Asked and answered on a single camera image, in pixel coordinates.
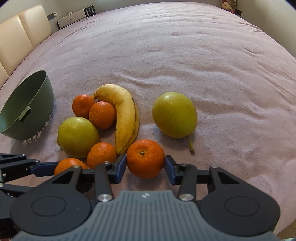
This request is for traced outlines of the green pear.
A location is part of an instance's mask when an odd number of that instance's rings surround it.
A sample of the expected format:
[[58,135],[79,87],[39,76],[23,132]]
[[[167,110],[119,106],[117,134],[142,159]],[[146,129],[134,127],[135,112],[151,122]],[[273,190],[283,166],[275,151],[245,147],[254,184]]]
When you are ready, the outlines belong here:
[[99,142],[97,128],[85,118],[70,117],[58,128],[57,144],[70,157],[86,158],[91,148]]
[[186,138],[190,153],[195,154],[190,135],[197,127],[198,117],[189,97],[174,91],[161,94],[152,106],[152,118],[165,135]]

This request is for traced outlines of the white bedside cabinet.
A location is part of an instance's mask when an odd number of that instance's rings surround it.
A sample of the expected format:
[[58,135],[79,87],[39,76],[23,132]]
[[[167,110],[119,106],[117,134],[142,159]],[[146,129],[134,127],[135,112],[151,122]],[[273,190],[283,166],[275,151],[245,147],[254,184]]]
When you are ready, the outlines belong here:
[[81,9],[79,11],[76,12],[71,12],[68,15],[62,17],[61,19],[59,19],[57,21],[57,25],[59,29],[65,28],[79,20],[82,20],[84,18],[88,18],[90,16],[96,15],[96,11],[93,5]]

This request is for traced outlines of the mandarin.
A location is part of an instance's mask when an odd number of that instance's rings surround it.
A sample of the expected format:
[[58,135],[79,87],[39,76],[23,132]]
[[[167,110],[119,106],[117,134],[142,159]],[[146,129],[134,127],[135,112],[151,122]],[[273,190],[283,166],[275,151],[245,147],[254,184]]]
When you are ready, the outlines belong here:
[[54,175],[58,175],[60,173],[62,173],[63,171],[67,170],[68,168],[72,167],[72,166],[81,166],[83,170],[88,169],[88,166],[80,161],[79,159],[76,158],[67,158],[67,159],[63,159],[62,161],[60,161],[58,163],[58,165],[56,166],[55,170],[54,170]]
[[89,111],[89,120],[99,130],[110,128],[116,120],[114,107],[105,101],[95,103]]
[[157,142],[142,139],[128,148],[126,161],[133,175],[151,179],[156,177],[165,166],[165,152]]
[[114,163],[117,159],[116,149],[112,144],[100,142],[95,144],[87,155],[87,166],[94,169],[104,162]]
[[76,96],[72,102],[72,110],[75,116],[89,118],[89,111],[95,104],[93,96],[81,94]]

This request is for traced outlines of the wall switch panel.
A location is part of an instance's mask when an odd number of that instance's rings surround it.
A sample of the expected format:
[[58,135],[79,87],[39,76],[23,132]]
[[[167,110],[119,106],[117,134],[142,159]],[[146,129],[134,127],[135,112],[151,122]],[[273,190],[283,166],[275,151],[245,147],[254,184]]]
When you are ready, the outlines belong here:
[[55,17],[57,17],[57,12],[53,12],[47,15],[49,21],[54,19]]

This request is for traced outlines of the cream padded headboard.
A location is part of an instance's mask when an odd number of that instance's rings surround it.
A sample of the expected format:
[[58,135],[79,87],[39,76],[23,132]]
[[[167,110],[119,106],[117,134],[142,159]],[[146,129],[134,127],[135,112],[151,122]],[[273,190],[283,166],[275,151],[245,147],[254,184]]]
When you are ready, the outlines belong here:
[[40,4],[1,23],[1,86],[52,33],[45,10]]

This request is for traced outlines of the pink bed cover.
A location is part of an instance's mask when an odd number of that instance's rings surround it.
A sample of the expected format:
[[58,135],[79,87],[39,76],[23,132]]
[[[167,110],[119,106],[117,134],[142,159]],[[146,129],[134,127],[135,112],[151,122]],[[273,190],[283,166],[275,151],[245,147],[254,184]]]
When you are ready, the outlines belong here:
[[[156,141],[179,163],[222,167],[271,195],[281,209],[276,232],[295,220],[295,57],[258,27],[208,4],[107,11],[42,42],[1,88],[1,103],[39,70],[54,91],[50,121],[28,142],[1,136],[2,153],[66,158],[57,130],[73,116],[74,97],[113,83],[138,105],[138,139]],[[169,138],[154,124],[153,102],[168,91],[197,109],[194,156],[186,139]]]

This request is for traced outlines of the plush toy holder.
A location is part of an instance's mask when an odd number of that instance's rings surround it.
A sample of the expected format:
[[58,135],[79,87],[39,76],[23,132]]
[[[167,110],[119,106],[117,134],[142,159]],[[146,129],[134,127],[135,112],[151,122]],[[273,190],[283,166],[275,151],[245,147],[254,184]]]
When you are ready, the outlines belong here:
[[241,16],[241,11],[236,8],[236,0],[221,0],[221,7],[226,11]]

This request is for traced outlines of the green colander bowl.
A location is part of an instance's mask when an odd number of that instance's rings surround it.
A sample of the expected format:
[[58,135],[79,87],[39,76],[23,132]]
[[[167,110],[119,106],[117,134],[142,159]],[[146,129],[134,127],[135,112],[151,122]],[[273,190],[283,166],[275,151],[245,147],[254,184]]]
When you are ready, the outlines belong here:
[[1,110],[1,134],[27,140],[42,130],[54,108],[48,74],[37,71],[13,91]]

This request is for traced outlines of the yellow banana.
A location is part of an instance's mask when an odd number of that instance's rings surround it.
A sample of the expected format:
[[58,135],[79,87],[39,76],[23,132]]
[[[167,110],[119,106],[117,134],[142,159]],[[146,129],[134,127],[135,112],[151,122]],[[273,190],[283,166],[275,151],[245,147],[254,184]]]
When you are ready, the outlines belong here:
[[94,92],[95,99],[110,103],[116,112],[116,154],[124,154],[134,143],[139,129],[139,112],[130,92],[116,84],[104,84]]

